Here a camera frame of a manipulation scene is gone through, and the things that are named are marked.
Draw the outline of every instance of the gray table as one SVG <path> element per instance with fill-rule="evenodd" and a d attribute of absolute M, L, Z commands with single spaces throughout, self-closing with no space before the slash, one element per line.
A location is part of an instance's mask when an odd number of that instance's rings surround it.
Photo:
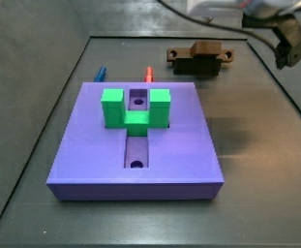
<path fill-rule="evenodd" d="M 298 19 L 301 23 L 301 13 L 298 15 Z M 279 38 L 275 36 L 272 30 L 258 30 L 256 32 L 263 37 L 267 37 L 267 39 L 271 40 L 272 44 L 278 45 L 280 41 Z M 248 43 L 258 52 L 258 55 L 264 61 L 268 70 L 272 72 L 283 89 L 287 91 L 292 101 L 296 103 L 299 109 L 301 110 L 301 61 L 295 67 L 287 67 L 284 68 L 284 70 L 279 71 L 274 55 L 264 44 L 255 39 L 250 39 Z"/>
<path fill-rule="evenodd" d="M 224 42 L 236 61 L 220 76 L 174 76 L 166 49 L 192 43 L 91 40 L 0 220 L 0 245 L 301 246 L 300 113 L 246 41 Z M 227 180 L 215 201 L 55 199 L 47 176 L 80 84 L 102 65 L 107 81 L 142 81 L 152 65 L 156 81 L 195 82 Z"/>
<path fill-rule="evenodd" d="M 155 0 L 70 0 L 92 37 L 171 37 L 246 39 L 246 35 L 200 27 L 171 13 Z M 187 0 L 168 0 L 180 12 Z M 215 17 L 212 23 L 240 28 L 242 17 Z"/>

